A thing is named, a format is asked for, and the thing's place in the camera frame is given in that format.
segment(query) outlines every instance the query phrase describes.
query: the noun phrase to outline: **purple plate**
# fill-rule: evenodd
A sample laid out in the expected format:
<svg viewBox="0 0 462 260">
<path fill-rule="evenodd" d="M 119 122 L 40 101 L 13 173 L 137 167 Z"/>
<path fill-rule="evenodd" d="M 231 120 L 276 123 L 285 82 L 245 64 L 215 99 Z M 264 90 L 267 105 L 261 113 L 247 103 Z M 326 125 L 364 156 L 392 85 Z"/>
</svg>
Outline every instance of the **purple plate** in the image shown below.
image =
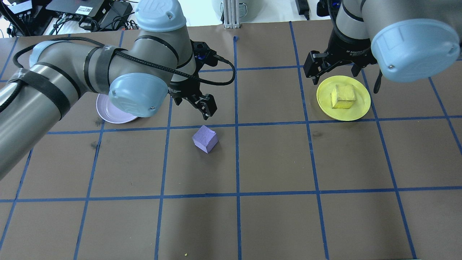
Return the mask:
<svg viewBox="0 0 462 260">
<path fill-rule="evenodd" d="M 125 113 L 111 103 L 108 95 L 98 94 L 96 98 L 96 111 L 105 121 L 113 124 L 123 124 L 135 120 L 137 117 Z"/>
</svg>

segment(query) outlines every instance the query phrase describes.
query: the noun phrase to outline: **yellow foam cube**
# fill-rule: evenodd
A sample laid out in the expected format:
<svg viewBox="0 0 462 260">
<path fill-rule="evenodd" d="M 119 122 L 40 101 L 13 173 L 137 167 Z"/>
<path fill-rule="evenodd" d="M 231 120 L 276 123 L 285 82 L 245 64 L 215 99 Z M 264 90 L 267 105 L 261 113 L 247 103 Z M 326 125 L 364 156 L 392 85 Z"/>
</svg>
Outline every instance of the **yellow foam cube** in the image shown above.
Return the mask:
<svg viewBox="0 0 462 260">
<path fill-rule="evenodd" d="M 351 84 L 337 84 L 331 93 L 332 108 L 349 109 L 356 101 L 354 86 Z"/>
</svg>

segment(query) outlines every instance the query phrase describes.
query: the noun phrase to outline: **black cord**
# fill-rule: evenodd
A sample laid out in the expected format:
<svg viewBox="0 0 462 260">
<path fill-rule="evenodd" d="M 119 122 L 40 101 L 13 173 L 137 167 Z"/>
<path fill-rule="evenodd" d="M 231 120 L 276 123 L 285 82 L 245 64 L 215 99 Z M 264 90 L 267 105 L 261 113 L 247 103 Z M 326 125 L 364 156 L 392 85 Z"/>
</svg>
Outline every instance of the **black cord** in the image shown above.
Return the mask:
<svg viewBox="0 0 462 260">
<path fill-rule="evenodd" d="M 122 19 L 123 19 L 124 17 L 130 16 L 130 15 L 132 15 L 132 14 L 134 14 L 134 13 L 135 13 L 135 12 L 131 12 L 131 13 L 129 13 L 129 14 L 122 15 L 122 16 L 120 16 L 120 17 L 117 17 L 117 16 L 116 16 L 116 17 L 114 17 L 114 19 L 112 19 L 112 22 L 111 22 L 110 24 L 106 25 L 106 26 L 103 27 L 103 28 L 100 28 L 98 31 L 102 31 L 103 29 L 106 29 L 106 28 L 108 28 L 109 26 L 111 26 L 111 29 L 112 29 L 113 31 L 115 31 L 115 29 L 114 29 L 114 23 L 119 22 L 119 21 L 122 21 Z"/>
<path fill-rule="evenodd" d="M 135 1 L 130 1 L 130 0 L 114 0 L 115 1 L 118 1 L 118 2 L 130 2 L 130 3 L 136 3 L 138 4 L 138 2 L 135 2 Z"/>
<path fill-rule="evenodd" d="M 3 3 L 0 1 L 0 12 L 2 12 L 6 18 L 13 24 L 14 27 L 22 33 L 23 36 L 31 36 L 31 33 L 27 26 L 20 20 L 16 15 Z"/>
<path fill-rule="evenodd" d="M 21 89 L 24 86 L 24 83 L 22 81 L 17 81 L 16 82 L 16 88 L 13 90 L 13 93 L 3 102 L 3 104 L 0 105 L 0 113 L 2 113 L 12 102 L 13 100 L 18 96 L 19 92 L 21 92 Z"/>
<path fill-rule="evenodd" d="M 100 46 L 100 47 L 103 47 L 104 44 L 103 43 L 100 43 L 100 42 L 97 42 L 95 40 L 92 40 L 92 39 L 88 39 L 88 38 L 85 38 L 85 37 L 60 37 L 60 38 L 55 38 L 55 39 L 50 39 L 50 41 L 62 41 L 62 40 L 67 40 L 67 41 L 86 41 L 86 42 L 89 42 L 89 43 L 92 43 L 94 45 L 97 45 L 97 46 Z M 18 62 L 18 58 L 32 50 L 34 47 L 36 46 L 36 44 L 34 45 L 31 45 L 27 48 L 24 48 L 20 51 L 18 51 L 14 56 L 13 56 L 13 63 L 14 65 L 16 65 L 16 67 L 18 68 L 24 68 L 23 65 L 21 65 L 19 62 Z M 231 66 L 231 69 L 232 69 L 232 78 L 231 80 L 227 81 L 227 82 L 215 82 L 215 81 L 210 81 L 210 80 L 205 80 L 205 79 L 201 79 L 199 77 L 196 77 L 196 76 L 193 76 L 193 75 L 189 75 L 187 73 L 184 73 L 184 72 L 181 72 L 181 71 L 178 71 L 176 69 L 172 69 L 172 68 L 169 68 L 169 67 L 165 67 L 165 66 L 162 66 L 162 65 L 159 65 L 159 64 L 156 64 L 156 63 L 153 63 L 153 62 L 149 62 L 149 61 L 145 61 L 145 60 L 142 60 L 142 59 L 139 59 L 137 57 L 133 57 L 131 55 L 128 55 L 126 53 L 123 53 L 119 50 L 116 50 L 114 52 L 116 55 L 122 57 L 122 58 L 125 58 L 129 61 L 133 61 L 133 62 L 136 62 L 136 63 L 139 63 L 139 64 L 142 64 L 142 65 L 145 65 L 145 66 L 149 66 L 149 67 L 152 67 L 152 68 L 156 68 L 156 69 L 160 69 L 160 70 L 163 70 L 163 71 L 166 71 L 166 72 L 170 72 L 170 73 L 173 73 L 173 74 L 177 74 L 179 76 L 182 76 L 182 77 L 185 77 L 185 78 L 188 78 L 188 79 L 193 79 L 195 81 L 198 81 L 198 82 L 202 82 L 202 83 L 205 83 L 205 84 L 209 84 L 209 85 L 215 85 L 215 86 L 226 86 L 228 84 L 231 84 L 235 77 L 236 77 L 236 69 L 234 68 L 234 65 L 229 61 L 229 60 L 226 60 L 225 58 L 219 56 L 219 55 L 215 55 L 215 57 L 221 61 L 221 62 L 224 62 L 228 65 Z"/>
<path fill-rule="evenodd" d="M 58 32 L 61 30 L 61 28 L 64 26 L 64 24 L 67 23 L 68 21 L 71 21 L 71 19 L 68 18 L 64 22 L 61 22 L 61 23 L 58 24 L 59 28 L 56 29 L 56 35 L 58 35 Z"/>
</svg>

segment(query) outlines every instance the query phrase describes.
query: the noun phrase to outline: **purple foam cube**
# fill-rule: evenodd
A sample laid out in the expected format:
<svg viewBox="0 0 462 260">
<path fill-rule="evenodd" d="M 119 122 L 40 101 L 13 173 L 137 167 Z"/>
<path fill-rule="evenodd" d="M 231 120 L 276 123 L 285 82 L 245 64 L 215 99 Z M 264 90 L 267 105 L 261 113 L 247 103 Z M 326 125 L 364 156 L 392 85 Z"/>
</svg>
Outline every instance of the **purple foam cube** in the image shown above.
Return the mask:
<svg viewBox="0 0 462 260">
<path fill-rule="evenodd" d="M 218 143 L 217 133 L 206 126 L 201 126 L 199 131 L 193 135 L 194 144 L 202 151 L 210 153 L 215 144 Z"/>
</svg>

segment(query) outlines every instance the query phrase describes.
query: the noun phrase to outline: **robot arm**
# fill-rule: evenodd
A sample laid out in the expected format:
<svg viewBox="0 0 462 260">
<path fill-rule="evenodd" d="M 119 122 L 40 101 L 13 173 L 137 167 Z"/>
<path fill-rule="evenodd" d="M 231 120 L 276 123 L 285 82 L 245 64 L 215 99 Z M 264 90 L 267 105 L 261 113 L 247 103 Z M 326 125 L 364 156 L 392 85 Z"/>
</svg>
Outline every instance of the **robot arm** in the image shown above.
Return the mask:
<svg viewBox="0 0 462 260">
<path fill-rule="evenodd" d="M 334 29 L 326 51 L 311 51 L 304 64 L 315 85 L 322 74 L 350 63 L 353 76 L 378 63 L 386 78 L 411 82 L 445 70 L 461 53 L 460 0 L 343 0 L 336 16 L 332 0 L 320 3 L 329 8 Z"/>
<path fill-rule="evenodd" d="M 206 43 L 189 39 L 177 0 L 141 0 L 136 16 L 142 30 L 130 51 L 82 37 L 34 46 L 30 69 L 18 70 L 0 90 L 0 179 L 85 92 L 107 94 L 119 109 L 138 117 L 154 115 L 167 93 L 177 105 L 187 100 L 205 120 L 215 113 L 215 100 L 202 94 L 200 82 L 230 84 L 235 74 L 232 63 Z M 86 40 L 96 46 L 66 40 Z M 230 81 L 198 77 L 204 64 L 216 66 L 218 61 L 232 67 Z"/>
</svg>

